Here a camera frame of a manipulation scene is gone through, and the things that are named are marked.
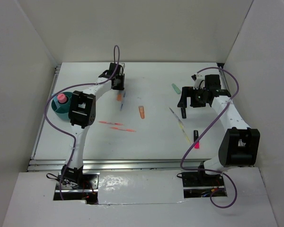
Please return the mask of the blue capped black highlighter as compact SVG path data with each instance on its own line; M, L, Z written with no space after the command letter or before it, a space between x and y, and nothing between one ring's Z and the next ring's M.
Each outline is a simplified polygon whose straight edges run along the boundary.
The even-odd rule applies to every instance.
M183 119L186 119L186 108L180 108Z

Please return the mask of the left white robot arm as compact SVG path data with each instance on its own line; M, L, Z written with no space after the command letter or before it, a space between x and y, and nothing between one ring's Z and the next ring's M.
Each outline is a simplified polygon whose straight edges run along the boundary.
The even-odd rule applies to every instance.
M96 101L110 90L124 90L124 69L124 63L112 62L94 85L72 93L69 119L76 142L71 146L70 157L65 161L61 174L62 180L74 189L80 188L84 183L83 151L87 132L96 118Z

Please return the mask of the pink capped bottle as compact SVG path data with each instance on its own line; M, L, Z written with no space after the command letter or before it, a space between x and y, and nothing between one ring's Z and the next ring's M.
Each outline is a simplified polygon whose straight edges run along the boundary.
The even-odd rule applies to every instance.
M58 103L64 104L68 102L68 97L64 93L60 93L56 96Z

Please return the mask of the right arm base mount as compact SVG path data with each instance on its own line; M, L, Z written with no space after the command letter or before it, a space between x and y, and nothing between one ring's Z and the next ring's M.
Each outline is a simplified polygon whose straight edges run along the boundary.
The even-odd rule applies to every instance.
M181 172L176 175L182 180L184 198L224 197L227 195L223 177L214 174L207 175L204 171Z

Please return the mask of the orange pen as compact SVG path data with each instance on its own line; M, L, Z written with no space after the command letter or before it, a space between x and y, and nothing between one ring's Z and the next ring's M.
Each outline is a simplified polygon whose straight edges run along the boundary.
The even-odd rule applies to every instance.
M107 122L107 121L98 121L99 123L102 124L109 124L109 125L118 125L118 126L122 126L122 123L117 123L117 122Z
M119 131L136 132L136 130L133 130L133 129L119 128L119 127L110 127L110 128L113 130L119 130Z

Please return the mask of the green highlighter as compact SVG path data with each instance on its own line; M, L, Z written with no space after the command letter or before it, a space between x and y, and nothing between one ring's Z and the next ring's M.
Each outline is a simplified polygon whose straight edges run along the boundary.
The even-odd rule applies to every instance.
M178 95L181 94L181 90L177 87L176 84L172 83L171 86Z

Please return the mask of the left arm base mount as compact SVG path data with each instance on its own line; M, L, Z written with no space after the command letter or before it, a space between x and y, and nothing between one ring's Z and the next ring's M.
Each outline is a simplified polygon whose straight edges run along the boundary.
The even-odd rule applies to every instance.
M98 180L99 174L83 175L79 183L63 179L60 184L61 175L47 173L46 178L56 182L54 190L54 201L85 201L89 205L98 204Z

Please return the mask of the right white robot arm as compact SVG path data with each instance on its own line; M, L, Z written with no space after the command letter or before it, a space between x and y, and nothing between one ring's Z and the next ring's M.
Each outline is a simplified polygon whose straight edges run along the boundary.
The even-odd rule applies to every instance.
M192 76L195 82L192 87L182 87L178 108L182 118L186 118L186 108L201 108L209 105L219 117L225 135L218 154L204 161L199 166L197 180L201 185L213 181L213 175L225 172L230 168L246 167L255 164L260 141L258 129L251 128L237 111L233 96L221 86L218 74Z

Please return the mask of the teal round organizer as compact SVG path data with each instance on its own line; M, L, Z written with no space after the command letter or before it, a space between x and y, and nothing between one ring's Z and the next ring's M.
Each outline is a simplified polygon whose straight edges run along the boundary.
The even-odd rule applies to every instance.
M68 97L68 102L64 104L58 103L56 95L54 96L51 102L51 108L61 120L69 122L70 121L69 110L71 105L72 92L63 92L63 93Z

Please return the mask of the orange grey highlighter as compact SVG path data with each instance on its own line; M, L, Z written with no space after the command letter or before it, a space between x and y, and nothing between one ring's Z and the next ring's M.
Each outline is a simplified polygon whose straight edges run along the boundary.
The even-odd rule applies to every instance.
M121 102L122 101L122 97L123 97L123 92L122 91L118 91L116 100L118 102Z

